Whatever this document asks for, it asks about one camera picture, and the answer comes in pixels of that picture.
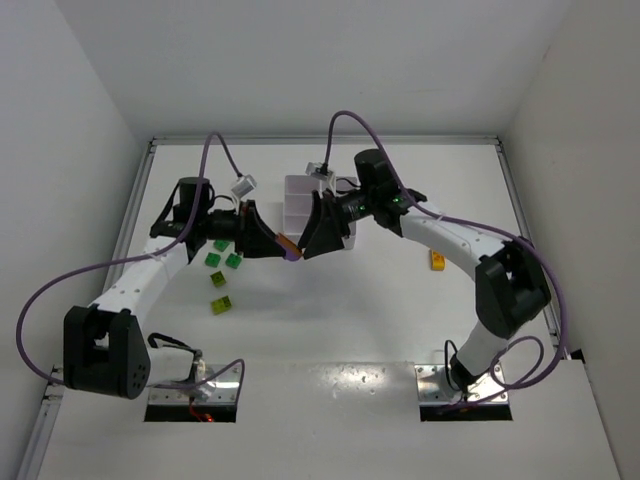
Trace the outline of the small green lego brick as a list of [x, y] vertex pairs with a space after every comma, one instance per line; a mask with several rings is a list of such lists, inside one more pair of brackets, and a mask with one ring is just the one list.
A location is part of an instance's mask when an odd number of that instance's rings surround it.
[[213, 248], [219, 252], [224, 252], [229, 247], [229, 245], [230, 243], [225, 240], [215, 240], [213, 242]]

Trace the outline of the orange half-round lego piece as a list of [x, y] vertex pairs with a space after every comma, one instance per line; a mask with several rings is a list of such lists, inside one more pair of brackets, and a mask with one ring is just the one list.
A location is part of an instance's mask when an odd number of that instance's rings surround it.
[[286, 251], [286, 250], [298, 250], [298, 251], [300, 251], [299, 248], [297, 247], [297, 245], [294, 242], [292, 242], [288, 237], [283, 235], [282, 233], [279, 233], [276, 236], [276, 241], [284, 249], [284, 251]]

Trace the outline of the green and yellow lego stack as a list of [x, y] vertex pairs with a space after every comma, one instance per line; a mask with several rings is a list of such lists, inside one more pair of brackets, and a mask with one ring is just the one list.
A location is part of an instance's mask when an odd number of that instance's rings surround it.
[[211, 311], [214, 315], [221, 315], [232, 309], [233, 305], [228, 296], [223, 296], [210, 303]]

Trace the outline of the yellow lego brick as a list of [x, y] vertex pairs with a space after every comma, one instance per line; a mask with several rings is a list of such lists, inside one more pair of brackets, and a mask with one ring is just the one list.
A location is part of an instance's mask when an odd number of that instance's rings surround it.
[[430, 251], [430, 268], [433, 271], [444, 271], [446, 268], [446, 259], [440, 253]]

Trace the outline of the yellow-green lego brick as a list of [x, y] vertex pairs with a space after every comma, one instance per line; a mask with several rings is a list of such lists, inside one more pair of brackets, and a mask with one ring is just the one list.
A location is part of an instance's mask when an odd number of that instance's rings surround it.
[[226, 284], [226, 279], [221, 271], [212, 273], [210, 279], [215, 288], [221, 288]]

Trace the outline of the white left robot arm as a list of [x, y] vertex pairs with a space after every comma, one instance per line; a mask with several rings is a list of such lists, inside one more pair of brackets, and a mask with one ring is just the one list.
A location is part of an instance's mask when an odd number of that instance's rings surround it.
[[285, 236], [262, 221], [254, 201], [217, 209], [208, 180], [180, 179], [150, 229], [140, 260], [89, 306], [74, 306], [66, 314], [65, 386], [135, 399], [148, 386], [191, 389], [199, 383], [200, 350], [175, 340], [161, 346], [142, 327], [172, 279], [213, 240], [233, 243], [245, 258], [287, 255]]

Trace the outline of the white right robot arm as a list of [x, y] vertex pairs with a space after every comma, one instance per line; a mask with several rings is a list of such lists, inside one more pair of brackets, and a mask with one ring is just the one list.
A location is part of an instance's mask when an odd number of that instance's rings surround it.
[[425, 196], [403, 192], [377, 149], [359, 152], [359, 186], [347, 194], [312, 194], [312, 210], [298, 242], [306, 259], [343, 249], [351, 224], [372, 217], [400, 238], [437, 251], [475, 284], [477, 323], [449, 363], [453, 388], [464, 391], [490, 371], [508, 341], [551, 300], [542, 266], [518, 241], [439, 220], [417, 209]]

